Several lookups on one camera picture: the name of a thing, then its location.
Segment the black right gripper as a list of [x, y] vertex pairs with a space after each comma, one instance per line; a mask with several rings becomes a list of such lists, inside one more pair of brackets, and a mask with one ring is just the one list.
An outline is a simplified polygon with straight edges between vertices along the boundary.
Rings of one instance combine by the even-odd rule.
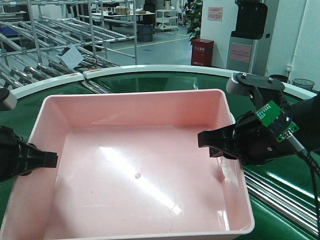
[[211, 158], [239, 159], [245, 166], [258, 166], [301, 150], [299, 141], [292, 137], [293, 134], [277, 142], [253, 113], [241, 117], [236, 124], [201, 131], [197, 134], [197, 142], [199, 148], [209, 147]]

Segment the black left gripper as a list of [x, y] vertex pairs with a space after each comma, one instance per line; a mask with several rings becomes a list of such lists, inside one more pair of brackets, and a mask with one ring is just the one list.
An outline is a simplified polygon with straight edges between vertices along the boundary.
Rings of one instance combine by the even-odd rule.
[[43, 151], [32, 143], [19, 145], [20, 137], [10, 127], [0, 127], [0, 181], [29, 175], [39, 168], [56, 168], [58, 154]]

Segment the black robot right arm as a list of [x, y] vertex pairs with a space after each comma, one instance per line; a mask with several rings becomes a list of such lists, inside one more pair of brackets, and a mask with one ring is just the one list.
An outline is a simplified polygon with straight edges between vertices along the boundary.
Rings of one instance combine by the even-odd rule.
[[320, 149], [320, 96], [280, 108], [274, 101], [239, 116], [234, 124], [197, 135], [212, 158], [264, 165], [275, 159]]

